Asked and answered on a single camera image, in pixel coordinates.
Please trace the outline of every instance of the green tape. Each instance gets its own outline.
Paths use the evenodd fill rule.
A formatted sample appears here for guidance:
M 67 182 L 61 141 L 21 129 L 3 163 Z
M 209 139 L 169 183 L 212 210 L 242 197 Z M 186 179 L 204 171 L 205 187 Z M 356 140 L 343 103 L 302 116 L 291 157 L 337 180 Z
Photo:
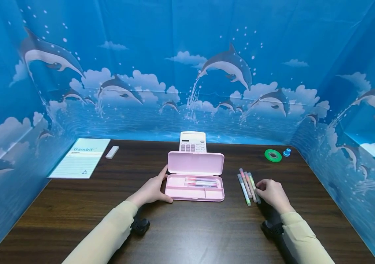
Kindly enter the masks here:
M 276 150 L 266 150 L 264 155 L 271 162 L 280 162 L 282 158 L 280 152 Z

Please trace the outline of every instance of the dark wood tabletop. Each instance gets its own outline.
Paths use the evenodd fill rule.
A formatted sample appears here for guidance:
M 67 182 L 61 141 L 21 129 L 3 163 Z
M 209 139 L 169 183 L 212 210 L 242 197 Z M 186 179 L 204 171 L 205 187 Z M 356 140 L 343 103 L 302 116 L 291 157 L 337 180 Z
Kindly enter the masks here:
M 113 159 L 104 158 L 113 145 Z M 0 244 L 0 263 L 61 263 L 104 216 L 154 177 L 177 142 L 112 140 L 88 180 L 54 179 Z M 139 212 L 151 227 L 143 237 L 130 235 L 110 263 L 225 264 L 284 263 L 264 236 L 260 209 L 248 207 L 237 179 L 238 169 L 255 182 L 282 183 L 296 211 L 309 223 L 335 263 L 375 263 L 373 255 L 324 187 L 292 147 L 291 156 L 271 163 L 264 152 L 287 146 L 207 144 L 225 156 L 223 202 L 156 202 Z

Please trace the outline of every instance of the white eraser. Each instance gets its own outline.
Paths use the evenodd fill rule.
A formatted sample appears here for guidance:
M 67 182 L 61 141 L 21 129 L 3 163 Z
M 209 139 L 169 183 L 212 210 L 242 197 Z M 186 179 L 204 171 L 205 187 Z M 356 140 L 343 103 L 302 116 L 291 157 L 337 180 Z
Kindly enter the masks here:
M 113 146 L 110 151 L 108 152 L 108 154 L 106 155 L 106 158 L 107 159 L 112 159 L 115 155 L 115 153 L 119 150 L 119 146 Z

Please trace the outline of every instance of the notebook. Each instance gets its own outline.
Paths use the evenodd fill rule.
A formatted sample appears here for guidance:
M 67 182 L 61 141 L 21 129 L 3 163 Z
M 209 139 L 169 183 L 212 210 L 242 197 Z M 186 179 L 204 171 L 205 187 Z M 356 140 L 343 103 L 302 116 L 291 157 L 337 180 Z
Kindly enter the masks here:
M 49 178 L 89 179 L 110 139 L 77 139 Z

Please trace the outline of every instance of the dolphin-print backdrop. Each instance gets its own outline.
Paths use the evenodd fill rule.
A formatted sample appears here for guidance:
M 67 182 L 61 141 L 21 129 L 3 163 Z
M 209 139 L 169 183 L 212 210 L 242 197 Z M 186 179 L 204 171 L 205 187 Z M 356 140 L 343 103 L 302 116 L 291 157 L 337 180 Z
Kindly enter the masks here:
M 375 0 L 0 1 L 0 242 L 77 137 L 186 130 L 293 145 L 375 255 Z

